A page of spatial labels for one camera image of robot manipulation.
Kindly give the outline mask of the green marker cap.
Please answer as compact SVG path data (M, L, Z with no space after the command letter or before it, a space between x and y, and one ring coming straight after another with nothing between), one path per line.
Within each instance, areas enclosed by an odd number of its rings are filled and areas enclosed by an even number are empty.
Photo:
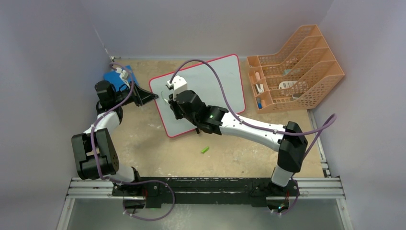
M201 150L201 154L206 153L210 149L209 146L205 147L204 149Z

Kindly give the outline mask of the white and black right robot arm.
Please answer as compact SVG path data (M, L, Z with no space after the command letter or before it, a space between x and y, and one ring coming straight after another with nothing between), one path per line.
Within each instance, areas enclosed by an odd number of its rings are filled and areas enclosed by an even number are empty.
M300 172L308 141L295 122L275 125L234 116L226 108L206 105L192 90L177 97L169 95L169 105L175 118L186 119L199 131L208 134L230 135L264 145L278 152L277 165L269 181L269 189L275 195L287 190L290 178Z

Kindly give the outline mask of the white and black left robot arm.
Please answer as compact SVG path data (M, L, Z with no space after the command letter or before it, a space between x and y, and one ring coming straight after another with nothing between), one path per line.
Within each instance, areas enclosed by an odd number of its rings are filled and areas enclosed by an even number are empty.
M104 179L124 184L129 195L137 196L143 189L139 173L135 168L119 163L111 134L122 122L124 105L143 106L157 99L158 95L137 84L126 90L116 89L107 80L96 83L95 90L99 98L96 123L71 138L78 176L82 180Z

